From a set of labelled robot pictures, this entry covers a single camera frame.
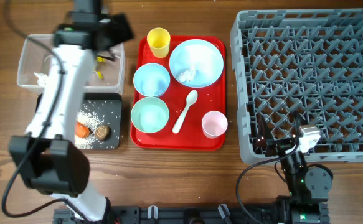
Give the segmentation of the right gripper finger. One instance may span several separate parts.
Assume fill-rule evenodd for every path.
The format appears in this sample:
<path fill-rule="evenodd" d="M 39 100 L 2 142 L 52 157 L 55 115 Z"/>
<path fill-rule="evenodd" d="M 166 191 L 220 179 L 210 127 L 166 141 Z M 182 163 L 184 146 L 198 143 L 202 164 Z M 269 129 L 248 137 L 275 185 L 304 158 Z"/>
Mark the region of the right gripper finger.
<path fill-rule="evenodd" d="M 298 112 L 293 112 L 293 124 L 295 129 L 295 138 L 301 137 L 300 127 L 306 124 L 304 116 Z"/>
<path fill-rule="evenodd" d="M 267 147 L 272 145 L 273 136 L 272 133 L 261 114 L 257 114 L 257 140 L 256 147 Z"/>

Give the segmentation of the yellow candy wrapper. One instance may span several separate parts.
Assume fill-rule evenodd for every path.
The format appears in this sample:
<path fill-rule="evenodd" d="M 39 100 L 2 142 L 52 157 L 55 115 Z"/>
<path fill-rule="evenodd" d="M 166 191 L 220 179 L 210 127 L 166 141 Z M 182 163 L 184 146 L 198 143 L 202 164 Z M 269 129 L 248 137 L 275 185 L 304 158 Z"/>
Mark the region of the yellow candy wrapper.
<path fill-rule="evenodd" d="M 97 57 L 96 58 L 96 69 L 95 69 L 95 74 L 97 75 L 98 79 L 103 79 L 103 74 L 100 71 L 101 67 L 104 66 L 106 64 L 106 59 L 103 57 Z"/>

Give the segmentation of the pink plastic cup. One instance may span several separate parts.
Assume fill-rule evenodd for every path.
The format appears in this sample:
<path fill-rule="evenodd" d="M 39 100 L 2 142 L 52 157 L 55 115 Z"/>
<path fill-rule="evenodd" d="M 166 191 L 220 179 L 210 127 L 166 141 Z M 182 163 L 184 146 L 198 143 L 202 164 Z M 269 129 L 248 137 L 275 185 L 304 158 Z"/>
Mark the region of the pink plastic cup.
<path fill-rule="evenodd" d="M 214 139 L 226 132 L 228 120 L 219 111 L 209 111 L 202 118 L 202 130 L 207 138 Z"/>

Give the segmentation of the yellow plastic cup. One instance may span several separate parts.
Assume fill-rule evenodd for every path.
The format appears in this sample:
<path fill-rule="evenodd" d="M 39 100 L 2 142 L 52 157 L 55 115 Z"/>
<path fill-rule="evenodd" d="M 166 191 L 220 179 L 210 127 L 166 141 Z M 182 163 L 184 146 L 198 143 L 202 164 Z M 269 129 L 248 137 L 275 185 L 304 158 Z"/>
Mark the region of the yellow plastic cup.
<path fill-rule="evenodd" d="M 156 58 L 164 58 L 169 52 L 171 35 L 162 27 L 153 28 L 147 34 L 147 42 Z"/>

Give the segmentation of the white plastic spoon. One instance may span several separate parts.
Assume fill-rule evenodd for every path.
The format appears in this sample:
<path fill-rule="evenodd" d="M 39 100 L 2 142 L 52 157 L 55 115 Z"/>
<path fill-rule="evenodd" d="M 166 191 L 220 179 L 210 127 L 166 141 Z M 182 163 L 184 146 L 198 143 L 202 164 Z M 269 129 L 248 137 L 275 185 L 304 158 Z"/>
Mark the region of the white plastic spoon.
<path fill-rule="evenodd" d="M 189 108 L 197 101 L 198 98 L 198 92 L 197 90 L 192 90 L 186 97 L 186 105 L 184 109 L 182 110 L 181 114 L 179 115 L 176 123 L 174 124 L 172 128 L 172 132 L 174 134 L 178 134 L 181 130 L 181 127 L 183 125 L 183 122 L 186 118 L 187 112 Z"/>

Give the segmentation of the white rice pile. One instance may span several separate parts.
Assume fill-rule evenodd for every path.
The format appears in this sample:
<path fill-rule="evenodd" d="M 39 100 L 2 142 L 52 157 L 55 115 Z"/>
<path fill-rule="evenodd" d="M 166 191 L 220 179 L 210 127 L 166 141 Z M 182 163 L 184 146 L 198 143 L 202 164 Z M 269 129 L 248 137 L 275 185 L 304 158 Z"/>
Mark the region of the white rice pile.
<path fill-rule="evenodd" d="M 121 111 L 120 100 L 84 100 L 77 121 L 89 128 L 90 135 L 85 139 L 75 136 L 75 146 L 79 149 L 116 149 L 120 143 Z M 101 125 L 110 128 L 104 141 L 95 137 L 95 130 Z"/>

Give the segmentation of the small white tissue piece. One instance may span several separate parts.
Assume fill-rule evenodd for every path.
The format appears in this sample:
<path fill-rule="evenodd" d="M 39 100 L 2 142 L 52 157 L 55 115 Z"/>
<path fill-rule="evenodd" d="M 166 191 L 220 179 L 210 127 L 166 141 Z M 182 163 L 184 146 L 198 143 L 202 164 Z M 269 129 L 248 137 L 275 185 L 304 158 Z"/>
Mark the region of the small white tissue piece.
<path fill-rule="evenodd" d="M 187 83 L 194 80 L 197 70 L 191 68 L 187 69 L 177 77 L 181 83 Z"/>

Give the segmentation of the light blue plate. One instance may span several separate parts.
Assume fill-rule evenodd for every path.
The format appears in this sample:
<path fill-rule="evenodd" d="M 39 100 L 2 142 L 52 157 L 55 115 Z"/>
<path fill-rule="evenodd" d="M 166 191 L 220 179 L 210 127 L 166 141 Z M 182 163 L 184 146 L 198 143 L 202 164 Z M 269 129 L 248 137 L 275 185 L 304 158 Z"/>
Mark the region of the light blue plate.
<path fill-rule="evenodd" d="M 214 44 L 202 39 L 191 39 L 177 45 L 172 51 L 169 68 L 179 83 L 179 74 L 191 68 L 197 70 L 193 81 L 181 84 L 190 88 L 204 88 L 220 78 L 224 60 Z"/>

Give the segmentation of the orange carrot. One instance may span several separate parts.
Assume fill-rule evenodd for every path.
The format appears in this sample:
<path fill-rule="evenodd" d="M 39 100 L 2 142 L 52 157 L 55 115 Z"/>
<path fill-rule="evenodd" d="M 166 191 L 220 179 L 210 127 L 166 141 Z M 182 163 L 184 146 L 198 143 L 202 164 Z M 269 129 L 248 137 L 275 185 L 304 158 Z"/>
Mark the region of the orange carrot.
<path fill-rule="evenodd" d="M 82 123 L 76 122 L 75 135 L 78 138 L 85 139 L 90 135 L 90 130 L 87 126 Z"/>

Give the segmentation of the green bowl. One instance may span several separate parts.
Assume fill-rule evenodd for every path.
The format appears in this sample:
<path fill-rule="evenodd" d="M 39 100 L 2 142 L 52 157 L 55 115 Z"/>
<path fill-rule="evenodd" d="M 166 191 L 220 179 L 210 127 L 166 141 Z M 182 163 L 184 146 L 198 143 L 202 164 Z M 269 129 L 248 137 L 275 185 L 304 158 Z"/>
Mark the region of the green bowl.
<path fill-rule="evenodd" d="M 169 121 L 169 108 L 160 98 L 142 98 L 131 110 L 131 121 L 133 126 L 143 133 L 159 132 Z"/>

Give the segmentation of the brown chestnut food scrap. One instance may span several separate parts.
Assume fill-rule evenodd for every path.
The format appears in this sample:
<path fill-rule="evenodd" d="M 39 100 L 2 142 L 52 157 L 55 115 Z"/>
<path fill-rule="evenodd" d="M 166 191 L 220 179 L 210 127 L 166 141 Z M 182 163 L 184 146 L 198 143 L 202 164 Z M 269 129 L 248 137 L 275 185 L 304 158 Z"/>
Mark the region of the brown chestnut food scrap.
<path fill-rule="evenodd" d="M 108 137 L 109 133 L 110 128 L 108 126 L 101 125 L 95 130 L 95 137 L 100 141 L 104 141 Z"/>

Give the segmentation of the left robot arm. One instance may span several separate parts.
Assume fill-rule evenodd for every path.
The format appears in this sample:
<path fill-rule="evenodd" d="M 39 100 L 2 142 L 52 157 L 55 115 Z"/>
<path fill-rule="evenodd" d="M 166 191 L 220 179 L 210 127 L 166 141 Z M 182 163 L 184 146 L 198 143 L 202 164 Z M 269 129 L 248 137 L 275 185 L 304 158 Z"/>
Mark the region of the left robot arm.
<path fill-rule="evenodd" d="M 89 181 L 90 164 L 74 145 L 75 130 L 97 55 L 134 35 L 126 16 L 103 12 L 101 1 L 75 1 L 70 17 L 47 47 L 52 57 L 48 81 L 34 117 L 24 135 L 10 140 L 13 177 L 51 196 L 53 203 L 66 204 L 80 223 L 115 223 L 109 199 Z"/>

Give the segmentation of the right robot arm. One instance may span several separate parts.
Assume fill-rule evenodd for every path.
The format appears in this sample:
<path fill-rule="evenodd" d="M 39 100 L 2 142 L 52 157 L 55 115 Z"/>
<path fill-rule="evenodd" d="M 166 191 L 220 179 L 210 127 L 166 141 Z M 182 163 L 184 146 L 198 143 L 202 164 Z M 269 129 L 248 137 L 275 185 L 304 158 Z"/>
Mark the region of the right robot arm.
<path fill-rule="evenodd" d="M 295 135 L 275 139 L 264 119 L 257 115 L 258 130 L 255 145 L 275 156 L 284 173 L 289 196 L 278 196 L 270 209 L 272 223 L 329 223 L 325 204 L 332 188 L 333 173 L 322 164 L 307 164 L 304 155 L 314 148 L 321 132 L 295 113 Z"/>

